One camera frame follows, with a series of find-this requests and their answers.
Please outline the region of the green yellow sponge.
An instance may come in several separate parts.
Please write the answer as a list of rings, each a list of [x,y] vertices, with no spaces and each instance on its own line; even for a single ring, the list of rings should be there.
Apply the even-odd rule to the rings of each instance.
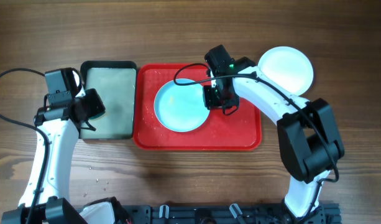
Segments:
[[[98,120],[98,119],[103,118],[105,115],[106,115],[106,113],[103,112],[103,113],[100,113],[100,114],[97,114],[97,115],[91,117],[90,120],[92,120],[92,121],[96,121],[96,120]]]

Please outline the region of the red plastic tray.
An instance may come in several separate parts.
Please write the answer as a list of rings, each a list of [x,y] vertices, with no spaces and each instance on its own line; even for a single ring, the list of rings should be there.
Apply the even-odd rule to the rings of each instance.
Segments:
[[[197,129],[178,133],[164,127],[154,113],[159,89],[171,81],[184,63],[151,63],[137,74],[134,111],[134,142],[142,149],[159,151],[251,151],[262,140],[260,111],[242,99],[230,116],[212,110]]]

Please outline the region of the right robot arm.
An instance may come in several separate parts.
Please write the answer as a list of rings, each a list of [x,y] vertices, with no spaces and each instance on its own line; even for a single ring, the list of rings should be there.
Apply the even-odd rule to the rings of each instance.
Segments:
[[[318,207],[325,182],[337,182],[337,162],[344,145],[330,105],[319,98],[302,98],[266,76],[247,57],[204,57],[209,80],[204,98],[209,109],[237,106],[241,98],[266,114],[277,127],[280,157],[289,172],[284,198],[292,219],[302,222]]]

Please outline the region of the black mounting rail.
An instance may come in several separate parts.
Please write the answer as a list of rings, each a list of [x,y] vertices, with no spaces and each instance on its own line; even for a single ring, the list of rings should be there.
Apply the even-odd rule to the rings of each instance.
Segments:
[[[296,222],[279,203],[206,207],[125,205],[123,208],[130,215],[131,223],[195,224],[201,222],[201,215],[213,219],[216,223],[274,224]]]

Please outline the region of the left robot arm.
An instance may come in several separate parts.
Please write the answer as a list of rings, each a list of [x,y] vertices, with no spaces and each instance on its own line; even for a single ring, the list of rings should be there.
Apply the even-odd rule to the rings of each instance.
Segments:
[[[130,223],[131,216],[115,197],[87,204],[78,212],[69,202],[71,160],[82,123],[104,113],[95,89],[66,103],[40,108],[35,117],[39,142],[27,188],[18,208],[2,223]]]

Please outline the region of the light blue plate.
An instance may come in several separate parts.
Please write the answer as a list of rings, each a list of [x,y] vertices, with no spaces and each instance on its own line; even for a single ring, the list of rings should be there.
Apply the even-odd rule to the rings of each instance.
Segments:
[[[160,124],[171,131],[185,133],[199,128],[209,116],[203,86],[187,78],[167,82],[155,96],[154,112]]]

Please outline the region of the black water tray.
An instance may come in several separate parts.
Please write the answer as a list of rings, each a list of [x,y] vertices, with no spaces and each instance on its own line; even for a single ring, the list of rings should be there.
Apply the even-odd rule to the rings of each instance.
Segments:
[[[82,63],[80,72],[87,90],[98,92],[106,115],[90,120],[95,131],[82,130],[82,140],[130,139],[134,132],[137,65],[132,61],[89,60]]]

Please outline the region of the white plate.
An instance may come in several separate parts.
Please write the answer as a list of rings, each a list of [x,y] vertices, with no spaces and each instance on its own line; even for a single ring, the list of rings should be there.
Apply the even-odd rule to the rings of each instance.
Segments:
[[[293,47],[279,46],[266,51],[258,67],[273,82],[297,96],[308,91],[314,79],[309,58]]]

